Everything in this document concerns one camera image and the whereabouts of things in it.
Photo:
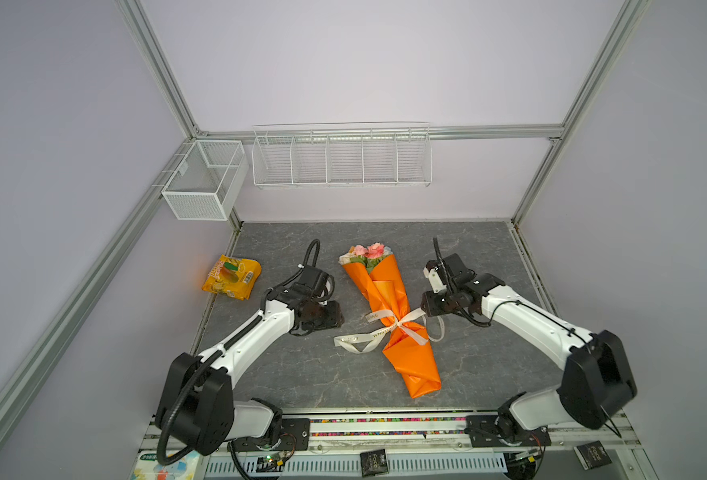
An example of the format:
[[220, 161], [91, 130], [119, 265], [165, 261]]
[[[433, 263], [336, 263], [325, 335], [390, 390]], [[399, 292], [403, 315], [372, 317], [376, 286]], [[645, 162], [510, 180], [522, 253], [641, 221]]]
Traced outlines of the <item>cream fake rose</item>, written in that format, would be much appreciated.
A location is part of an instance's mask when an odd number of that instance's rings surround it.
[[351, 263], [355, 258], [357, 258], [357, 255], [355, 255], [354, 252], [348, 252], [348, 253], [342, 255], [342, 256], [339, 258], [339, 264], [341, 264], [341, 265], [349, 264], [349, 263]]

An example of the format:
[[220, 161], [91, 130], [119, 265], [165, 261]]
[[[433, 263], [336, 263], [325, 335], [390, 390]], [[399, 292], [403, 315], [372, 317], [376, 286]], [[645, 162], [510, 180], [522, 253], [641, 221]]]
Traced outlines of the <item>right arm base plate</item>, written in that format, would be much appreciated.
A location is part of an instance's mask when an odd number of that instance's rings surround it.
[[465, 420], [467, 426], [463, 432], [475, 448], [551, 446], [551, 436], [545, 427], [525, 430], [515, 420], [493, 414], [470, 415]]

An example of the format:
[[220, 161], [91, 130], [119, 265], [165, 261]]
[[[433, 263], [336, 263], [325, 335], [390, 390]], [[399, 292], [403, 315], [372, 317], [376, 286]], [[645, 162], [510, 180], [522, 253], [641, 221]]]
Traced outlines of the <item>white ribbon gold lettering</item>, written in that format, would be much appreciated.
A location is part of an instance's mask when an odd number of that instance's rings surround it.
[[441, 340], [445, 338], [445, 320], [443, 320], [441, 316], [437, 318], [437, 322], [439, 322], [439, 336], [437, 337], [433, 337], [429, 333], [427, 336], [423, 337], [423, 335], [407, 327], [408, 323], [423, 322], [423, 327], [427, 328], [429, 315], [421, 308], [409, 312], [401, 319], [395, 318], [395, 312], [387, 309], [371, 312], [363, 319], [365, 319], [367, 323], [373, 323], [380, 322], [387, 318], [395, 319], [395, 322], [369, 333], [337, 336], [334, 338], [335, 346], [344, 348], [353, 354], [366, 354], [375, 350], [375, 348], [383, 342], [385, 336], [393, 333], [395, 330], [401, 330], [407, 338], [413, 340], [413, 342], [419, 346], [425, 346], [429, 344], [429, 342], [441, 342]]

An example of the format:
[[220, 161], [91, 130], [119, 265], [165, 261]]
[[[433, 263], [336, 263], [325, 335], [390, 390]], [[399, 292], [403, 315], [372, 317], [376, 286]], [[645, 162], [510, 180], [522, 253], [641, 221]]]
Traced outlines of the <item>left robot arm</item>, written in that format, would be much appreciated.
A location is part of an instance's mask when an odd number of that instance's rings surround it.
[[199, 355], [179, 355], [170, 366], [155, 417], [161, 430], [157, 462], [172, 465], [194, 451], [210, 455], [222, 444], [243, 438], [266, 447], [279, 445], [281, 408], [257, 398], [237, 401], [234, 388], [282, 336], [342, 326], [334, 291], [331, 281], [316, 291], [275, 287], [266, 292], [261, 308], [226, 339]]

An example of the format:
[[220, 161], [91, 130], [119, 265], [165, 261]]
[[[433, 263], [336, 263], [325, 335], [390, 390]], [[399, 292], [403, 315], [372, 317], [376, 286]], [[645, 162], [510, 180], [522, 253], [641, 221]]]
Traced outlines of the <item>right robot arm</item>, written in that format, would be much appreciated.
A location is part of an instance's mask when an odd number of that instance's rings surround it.
[[507, 327], [553, 361], [563, 372], [561, 384], [509, 398], [497, 410], [495, 434], [516, 444], [547, 426], [575, 421], [597, 430], [637, 397], [637, 386], [617, 335], [599, 333], [557, 318], [527, 301], [503, 280], [463, 270], [459, 276], [426, 267], [431, 290], [423, 294], [427, 316], [447, 314], [475, 326]]

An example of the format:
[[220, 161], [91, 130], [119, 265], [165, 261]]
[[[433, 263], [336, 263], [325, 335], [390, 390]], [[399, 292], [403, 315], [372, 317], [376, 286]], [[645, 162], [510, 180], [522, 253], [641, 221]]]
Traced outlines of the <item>dark pink fake rose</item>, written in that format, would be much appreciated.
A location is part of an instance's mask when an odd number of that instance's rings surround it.
[[383, 245], [383, 243], [371, 244], [371, 246], [367, 248], [367, 252], [365, 252], [367, 259], [379, 259], [383, 256], [385, 256], [385, 245]]

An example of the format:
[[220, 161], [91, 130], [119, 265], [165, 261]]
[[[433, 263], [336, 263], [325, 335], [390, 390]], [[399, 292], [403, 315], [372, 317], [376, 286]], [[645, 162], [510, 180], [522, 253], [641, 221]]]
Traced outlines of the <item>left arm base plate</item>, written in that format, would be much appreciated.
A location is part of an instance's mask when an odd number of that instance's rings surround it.
[[244, 437], [233, 441], [237, 452], [307, 451], [311, 440], [311, 419], [284, 418], [268, 437]]

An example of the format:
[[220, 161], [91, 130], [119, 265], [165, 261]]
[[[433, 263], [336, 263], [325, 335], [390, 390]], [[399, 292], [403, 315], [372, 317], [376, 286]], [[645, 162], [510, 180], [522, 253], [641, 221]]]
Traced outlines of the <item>orange wrapping paper sheet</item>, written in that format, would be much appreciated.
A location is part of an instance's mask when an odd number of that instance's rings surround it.
[[369, 266], [369, 260], [353, 251], [340, 257], [341, 266], [371, 307], [363, 321], [381, 327], [369, 333], [339, 336], [334, 339], [335, 346], [353, 354], [383, 350], [413, 399], [438, 392], [441, 376], [431, 346], [435, 339], [423, 323], [427, 314], [409, 306], [395, 255], [385, 252], [374, 266]]

